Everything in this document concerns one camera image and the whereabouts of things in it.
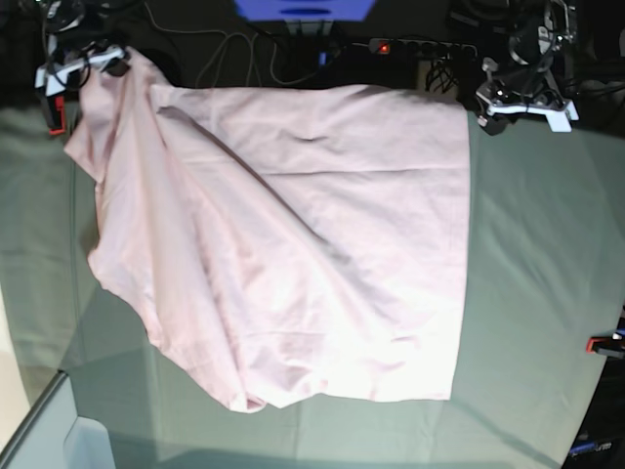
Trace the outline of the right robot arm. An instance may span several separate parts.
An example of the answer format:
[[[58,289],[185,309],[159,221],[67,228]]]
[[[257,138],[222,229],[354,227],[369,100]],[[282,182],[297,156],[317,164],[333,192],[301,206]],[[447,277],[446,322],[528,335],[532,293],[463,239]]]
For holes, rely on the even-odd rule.
[[[77,93],[94,72],[124,75],[130,55],[115,23],[139,1],[40,1],[44,63],[34,88],[50,98]]]

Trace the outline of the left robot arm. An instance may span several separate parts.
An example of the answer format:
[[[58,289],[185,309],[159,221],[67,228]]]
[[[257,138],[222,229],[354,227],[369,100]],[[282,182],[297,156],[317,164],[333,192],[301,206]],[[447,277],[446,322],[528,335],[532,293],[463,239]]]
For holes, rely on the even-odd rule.
[[[554,133],[569,133],[579,119],[564,91],[577,42],[577,3],[542,1],[520,11],[507,39],[507,56],[482,60],[485,81],[475,92],[478,124],[490,136],[520,117],[543,117]]]

